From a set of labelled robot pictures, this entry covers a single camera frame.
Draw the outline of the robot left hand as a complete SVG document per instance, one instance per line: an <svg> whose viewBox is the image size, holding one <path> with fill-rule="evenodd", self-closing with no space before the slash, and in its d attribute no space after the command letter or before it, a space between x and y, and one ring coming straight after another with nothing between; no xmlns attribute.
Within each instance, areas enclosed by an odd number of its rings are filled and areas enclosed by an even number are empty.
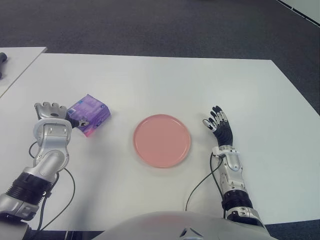
<svg viewBox="0 0 320 240"><path fill-rule="evenodd" d="M69 121L71 123L72 128L86 127L90 123L89 121L83 119L76 120L71 118L71 116L68 114L68 109L65 106L59 105L56 102L35 103L34 108L39 120L44 118L63 119Z"/></svg>

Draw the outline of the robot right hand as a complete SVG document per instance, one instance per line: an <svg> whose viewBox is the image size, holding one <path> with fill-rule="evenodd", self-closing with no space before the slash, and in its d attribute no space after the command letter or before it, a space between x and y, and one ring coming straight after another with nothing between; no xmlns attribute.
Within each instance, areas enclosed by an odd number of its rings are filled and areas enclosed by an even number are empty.
<svg viewBox="0 0 320 240"><path fill-rule="evenodd" d="M233 132L224 111L218 106L213 106L211 117L203 119L202 123L213 133L218 146L233 146Z"/></svg>

